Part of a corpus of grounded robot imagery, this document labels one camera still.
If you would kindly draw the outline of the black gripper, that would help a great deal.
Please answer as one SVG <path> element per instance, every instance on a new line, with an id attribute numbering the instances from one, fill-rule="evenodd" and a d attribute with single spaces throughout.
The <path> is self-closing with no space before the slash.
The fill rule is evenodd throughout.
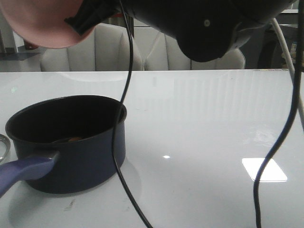
<path id="1" fill-rule="evenodd" d="M 65 0 L 64 3 L 65 35 L 83 35 L 118 12 L 122 13 L 126 30 L 130 32 L 126 0 Z"/>

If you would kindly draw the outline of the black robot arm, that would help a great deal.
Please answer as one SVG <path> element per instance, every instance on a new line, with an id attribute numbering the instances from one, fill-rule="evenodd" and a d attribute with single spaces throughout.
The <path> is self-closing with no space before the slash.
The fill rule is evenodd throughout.
<path id="1" fill-rule="evenodd" d="M 177 41 L 197 62 L 223 57 L 287 9 L 290 0 L 84 0 L 65 22 L 82 35 L 121 11 Z"/>

